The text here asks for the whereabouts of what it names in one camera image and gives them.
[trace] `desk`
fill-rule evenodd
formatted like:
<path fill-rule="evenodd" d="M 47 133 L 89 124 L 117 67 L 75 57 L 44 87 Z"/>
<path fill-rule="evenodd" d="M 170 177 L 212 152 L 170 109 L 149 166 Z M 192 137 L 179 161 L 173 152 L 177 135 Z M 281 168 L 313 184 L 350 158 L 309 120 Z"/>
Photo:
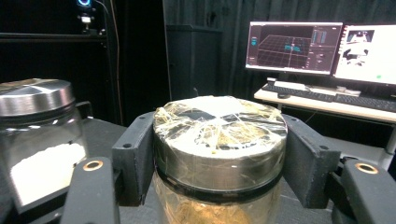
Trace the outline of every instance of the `desk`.
<path fill-rule="evenodd" d="M 322 93 L 329 93 L 326 90 L 314 90 Z M 278 109 L 281 110 L 283 105 L 291 107 L 305 108 L 314 111 L 320 111 L 328 114 L 334 114 L 345 118 L 362 119 L 369 122 L 381 122 L 389 124 L 393 127 L 392 134 L 388 141 L 386 148 L 379 147 L 367 147 L 359 144 L 348 143 L 345 141 L 339 141 L 337 139 L 330 139 L 335 145 L 339 146 L 343 152 L 343 156 L 355 156 L 362 160 L 367 160 L 382 166 L 388 170 L 390 163 L 396 148 L 396 113 L 388 111 L 381 111 L 371 108 L 365 108 L 354 105 L 344 105 L 339 103 L 328 103 L 317 100 L 306 99 L 297 96 L 291 96 L 288 99 L 277 98 L 276 92 L 258 90 L 254 94 L 255 99 L 263 100 L 264 102 L 270 102 L 278 104 Z M 357 151 L 357 154 L 350 155 L 350 151 L 342 150 L 343 147 L 359 148 L 361 151 Z"/>

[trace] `computer mouse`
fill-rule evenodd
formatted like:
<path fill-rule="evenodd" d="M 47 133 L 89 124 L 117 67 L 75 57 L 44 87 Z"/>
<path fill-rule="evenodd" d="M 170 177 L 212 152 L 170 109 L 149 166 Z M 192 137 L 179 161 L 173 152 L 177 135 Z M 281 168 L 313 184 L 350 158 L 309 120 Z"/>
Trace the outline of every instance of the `computer mouse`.
<path fill-rule="evenodd" d="M 279 99 L 288 99 L 289 97 L 290 97 L 290 95 L 287 93 L 278 93 L 277 94 L 277 98 L 279 98 Z"/>

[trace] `black table surface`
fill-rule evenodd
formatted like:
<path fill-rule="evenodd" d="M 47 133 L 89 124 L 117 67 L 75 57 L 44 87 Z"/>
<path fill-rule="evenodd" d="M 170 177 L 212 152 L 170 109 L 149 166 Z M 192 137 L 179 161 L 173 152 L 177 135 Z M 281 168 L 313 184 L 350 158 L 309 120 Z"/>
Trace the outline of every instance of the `black table surface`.
<path fill-rule="evenodd" d="M 111 147 L 117 142 L 126 128 L 99 119 L 84 119 L 83 129 L 87 139 L 90 157 L 111 158 Z M 292 192 L 287 182 L 282 178 L 280 208 L 276 223 L 332 223 L 332 205 L 327 209 L 305 209 Z M 12 208 L 12 199 L 7 188 L 7 182 L 2 177 L 0 181 L 0 223 L 4 223 L 7 213 Z M 163 207 L 159 202 L 154 187 L 148 189 L 144 205 L 138 207 L 120 207 L 121 223 L 163 223 Z"/>

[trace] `monitor screen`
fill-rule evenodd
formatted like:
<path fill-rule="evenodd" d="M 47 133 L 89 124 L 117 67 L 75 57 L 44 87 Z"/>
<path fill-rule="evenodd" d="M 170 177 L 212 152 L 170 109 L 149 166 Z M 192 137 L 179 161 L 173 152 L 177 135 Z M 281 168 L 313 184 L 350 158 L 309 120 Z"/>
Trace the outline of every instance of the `monitor screen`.
<path fill-rule="evenodd" d="M 346 25 L 334 76 L 396 85 L 396 25 Z"/>
<path fill-rule="evenodd" d="M 341 22 L 250 23 L 246 68 L 330 75 Z"/>

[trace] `metal canister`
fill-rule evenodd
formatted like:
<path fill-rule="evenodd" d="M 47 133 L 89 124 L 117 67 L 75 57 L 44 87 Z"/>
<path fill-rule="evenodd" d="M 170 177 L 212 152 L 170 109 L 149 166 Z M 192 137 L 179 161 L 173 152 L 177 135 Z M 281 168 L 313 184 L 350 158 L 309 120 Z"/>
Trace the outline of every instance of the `metal canister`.
<path fill-rule="evenodd" d="M 233 97 L 170 102 L 154 114 L 154 183 L 170 223 L 275 221 L 287 126 Z"/>
<path fill-rule="evenodd" d="M 0 84 L 0 161 L 20 211 L 68 187 L 87 154 L 70 82 Z"/>

